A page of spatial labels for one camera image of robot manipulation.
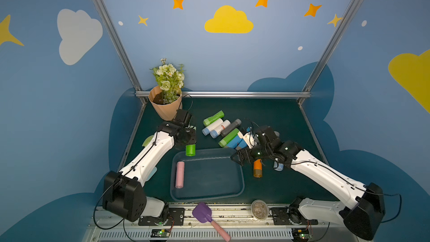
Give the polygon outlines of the green trash bag roll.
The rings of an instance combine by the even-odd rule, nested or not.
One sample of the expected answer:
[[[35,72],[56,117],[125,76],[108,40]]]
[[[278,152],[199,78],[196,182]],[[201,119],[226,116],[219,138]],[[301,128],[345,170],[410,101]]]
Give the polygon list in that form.
[[[185,155],[188,157],[193,157],[196,155],[196,145],[190,144],[185,147]]]

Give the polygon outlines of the pink trash bag roll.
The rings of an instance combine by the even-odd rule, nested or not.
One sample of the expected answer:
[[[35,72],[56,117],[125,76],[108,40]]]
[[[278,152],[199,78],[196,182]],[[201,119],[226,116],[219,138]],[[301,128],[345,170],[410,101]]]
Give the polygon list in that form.
[[[176,164],[175,188],[181,189],[184,187],[185,162],[178,161]]]

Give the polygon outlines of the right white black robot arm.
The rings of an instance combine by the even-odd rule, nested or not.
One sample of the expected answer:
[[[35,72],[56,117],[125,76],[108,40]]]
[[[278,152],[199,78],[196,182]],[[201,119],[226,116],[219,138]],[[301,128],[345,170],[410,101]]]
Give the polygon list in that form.
[[[383,190],[376,184],[365,185],[336,171],[293,141],[282,141],[269,126],[256,133],[250,147],[240,149],[231,160],[243,166],[270,159],[305,175],[337,198],[336,202],[298,197],[287,208],[292,225],[308,220],[344,225],[362,240],[373,240],[385,216]]]

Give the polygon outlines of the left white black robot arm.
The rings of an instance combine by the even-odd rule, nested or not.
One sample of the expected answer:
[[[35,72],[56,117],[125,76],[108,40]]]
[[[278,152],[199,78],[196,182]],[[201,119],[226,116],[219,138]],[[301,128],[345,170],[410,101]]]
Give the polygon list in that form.
[[[163,156],[175,146],[196,144],[196,130],[190,126],[192,115],[179,109],[172,121],[163,122],[150,143],[119,172],[111,171],[104,179],[101,197],[103,209],[134,222],[148,217],[157,224],[168,220],[169,205],[148,197],[144,185]]]

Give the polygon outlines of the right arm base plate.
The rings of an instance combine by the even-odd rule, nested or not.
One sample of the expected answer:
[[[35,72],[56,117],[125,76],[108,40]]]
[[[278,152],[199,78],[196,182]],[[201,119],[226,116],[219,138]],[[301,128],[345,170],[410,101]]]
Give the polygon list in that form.
[[[289,207],[272,207],[269,209],[274,225],[318,225],[318,220],[305,219],[298,209]]]

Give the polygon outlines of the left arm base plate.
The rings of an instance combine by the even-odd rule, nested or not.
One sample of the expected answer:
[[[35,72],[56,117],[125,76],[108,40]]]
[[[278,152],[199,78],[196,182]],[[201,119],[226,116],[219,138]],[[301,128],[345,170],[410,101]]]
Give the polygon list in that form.
[[[139,226],[183,226],[185,219],[185,209],[182,207],[169,208],[162,212],[160,217],[145,216],[138,221]]]

